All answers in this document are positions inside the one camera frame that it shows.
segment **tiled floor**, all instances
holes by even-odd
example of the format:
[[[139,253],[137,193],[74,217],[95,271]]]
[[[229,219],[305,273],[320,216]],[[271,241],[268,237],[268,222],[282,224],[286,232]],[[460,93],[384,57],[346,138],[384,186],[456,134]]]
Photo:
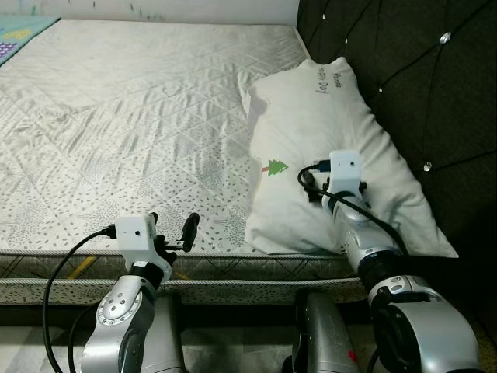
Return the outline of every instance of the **tiled floor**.
[[[293,332],[289,327],[188,329],[182,334],[186,368],[189,373],[280,373],[283,361],[291,354]],[[349,332],[364,369],[374,350],[372,330],[370,326],[351,326]],[[69,372],[67,332],[53,329],[52,333],[56,358],[62,370]],[[88,337],[86,332],[78,336],[77,366]],[[52,372],[41,328],[0,327],[0,372]]]

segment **tufted headboard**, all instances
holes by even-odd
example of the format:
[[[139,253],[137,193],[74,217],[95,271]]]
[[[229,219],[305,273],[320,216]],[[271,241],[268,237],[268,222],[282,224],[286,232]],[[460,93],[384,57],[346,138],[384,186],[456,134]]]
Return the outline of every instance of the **tufted headboard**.
[[[297,21],[316,62],[347,58],[438,226],[475,266],[497,253],[496,4],[301,0]]]

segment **white wall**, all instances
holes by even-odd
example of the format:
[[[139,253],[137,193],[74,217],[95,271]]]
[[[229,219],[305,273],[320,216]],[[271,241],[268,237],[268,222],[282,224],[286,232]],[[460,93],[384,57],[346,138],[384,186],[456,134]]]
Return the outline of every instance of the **white wall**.
[[[299,0],[0,0],[0,13],[177,23],[295,26]]]

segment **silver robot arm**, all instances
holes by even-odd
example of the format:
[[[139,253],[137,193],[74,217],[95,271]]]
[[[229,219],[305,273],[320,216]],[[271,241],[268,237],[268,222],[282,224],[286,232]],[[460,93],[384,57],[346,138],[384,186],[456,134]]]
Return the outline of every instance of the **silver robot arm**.
[[[332,152],[330,169],[328,192],[368,211],[359,192],[359,153]],[[392,237],[340,202],[324,196],[322,205],[368,291],[383,366],[394,372],[481,371],[478,343],[467,320],[424,279],[405,272]]]
[[[120,277],[99,304],[96,327],[83,352],[82,373],[185,371],[175,299],[162,297],[155,303],[158,286],[171,277],[176,258],[166,250],[191,250],[199,216],[190,215],[183,237],[170,244],[156,234],[156,220],[156,214],[146,214],[116,221],[116,238],[128,275]],[[160,309],[157,317],[156,306]]]

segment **white pillow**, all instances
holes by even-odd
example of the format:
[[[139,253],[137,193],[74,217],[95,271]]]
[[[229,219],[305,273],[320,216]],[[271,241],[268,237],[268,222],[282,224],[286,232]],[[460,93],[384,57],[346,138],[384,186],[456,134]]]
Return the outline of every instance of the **white pillow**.
[[[401,233],[409,253],[457,257],[420,184],[363,101],[345,58],[325,65],[306,60],[259,80],[249,93],[248,122],[255,126],[250,150],[260,167],[252,174],[248,244],[270,254],[339,253],[331,217],[308,202],[297,174],[332,150],[357,149],[373,213]],[[329,175],[315,176],[322,182]]]

